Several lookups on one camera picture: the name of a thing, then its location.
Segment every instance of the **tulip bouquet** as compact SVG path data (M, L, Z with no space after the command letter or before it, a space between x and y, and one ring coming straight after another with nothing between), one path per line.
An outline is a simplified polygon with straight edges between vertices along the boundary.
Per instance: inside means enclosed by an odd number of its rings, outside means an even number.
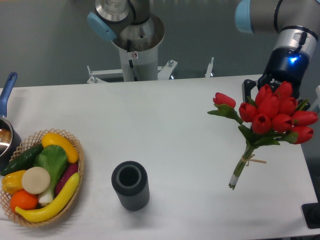
M308 100L298 104L292 93L289 82L284 81L275 92L266 84L260 88L255 100L247 97L248 102L241 103L240 116L235 110L234 99L220 92L215 94L213 102L217 110L208 111L208 114L235 120L246 142L244 153L229 182L230 188L235 189L246 163L266 163L252 159L255 149L280 145L280 142L301 144L313 136L314 130L308 125L315 123L318 115L316 112L303 110ZM245 126L244 122L251 123L251 127Z

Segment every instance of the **wicker basket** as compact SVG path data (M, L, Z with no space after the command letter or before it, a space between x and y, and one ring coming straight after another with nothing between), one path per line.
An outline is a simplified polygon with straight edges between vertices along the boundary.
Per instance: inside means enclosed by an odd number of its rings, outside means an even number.
M6 193L3 190L1 190L0 191L0 204L2 205L2 208L4 209L4 214L7 215L8 218L10 220L12 220L14 223L20 224L20 225L22 225L24 227L29 227L29 228L40 227L40 226L44 226L44 225L50 224L50 223L56 221L57 219L59 219L71 207L72 203L74 202L75 198L78 195L78 192L79 192L79 189L80 189L80 186L81 186L81 183L82 183L82 179L83 179L83 175L84 175L84 169L85 169L84 151L83 151L82 145L80 144L79 140L77 140L77 138L74 135L72 135L71 133L69 133L69 132L67 132L65 130L51 129L51 130L44 130L44 131L36 132L34 135L31 135L31 136L29 136L29 138L26 138L24 140L24 142L20 143L20 146L18 146L16 148L16 151L13 153L13 156L11 157L11 160L16 158L19 154L21 154L25 150L27 150L30 147L32 147L34 144L40 143L42 137L46 133L49 133L49 132L57 133L57 134L60 134L60 135L64 136L76 148L76 150L77 150L77 152L79 154L78 172L79 172L79 175L80 175L80 182L79 182L79 185L78 185L74 195L72 196L71 200L68 202L68 204L64 207L64 209L58 215L54 216L53 218L51 218L51 219L49 219L47 221L38 222L38 223L29 222L29 221L25 220L19 214L15 214L14 212L12 212L12 210L10 208L11 195L9 193Z

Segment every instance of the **toy banana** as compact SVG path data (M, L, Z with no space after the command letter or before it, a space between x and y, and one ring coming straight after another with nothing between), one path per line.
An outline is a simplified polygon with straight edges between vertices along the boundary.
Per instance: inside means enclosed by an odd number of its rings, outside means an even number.
M15 207L15 211L31 223L40 223L56 216L70 201L80 182L79 173L74 173L65 183L60 193L47 206L35 210L23 210Z

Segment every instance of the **yellow bell pepper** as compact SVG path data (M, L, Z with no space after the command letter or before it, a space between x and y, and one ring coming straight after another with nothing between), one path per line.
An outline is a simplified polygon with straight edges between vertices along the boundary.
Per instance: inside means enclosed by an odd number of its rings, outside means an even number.
M26 170L20 170L7 174L1 181L3 191L13 195L16 192L23 190L22 176L25 172Z

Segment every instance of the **blue light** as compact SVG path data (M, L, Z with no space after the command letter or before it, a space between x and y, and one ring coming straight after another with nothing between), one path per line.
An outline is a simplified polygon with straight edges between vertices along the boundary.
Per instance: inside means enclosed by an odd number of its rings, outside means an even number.
M297 59L298 59L297 57L291 57L291 58L290 58L290 61L291 61L291 63L295 63L295 61L296 61Z

